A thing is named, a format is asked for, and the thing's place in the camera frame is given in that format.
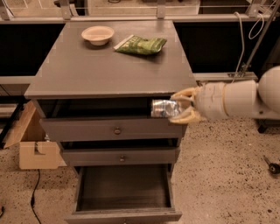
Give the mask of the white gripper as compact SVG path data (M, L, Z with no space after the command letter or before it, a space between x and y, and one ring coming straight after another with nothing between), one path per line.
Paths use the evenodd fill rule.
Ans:
M205 117L210 120L225 119L228 117L224 109L223 82L207 83L202 87L189 87L173 94L170 99L187 108L180 115L169 119L171 123L197 123Z

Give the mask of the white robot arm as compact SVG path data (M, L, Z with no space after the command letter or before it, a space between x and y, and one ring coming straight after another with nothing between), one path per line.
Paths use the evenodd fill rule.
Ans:
M279 120L280 66L266 71L258 82L210 82L181 90L171 99L188 105L183 113L169 119L176 124L230 117Z

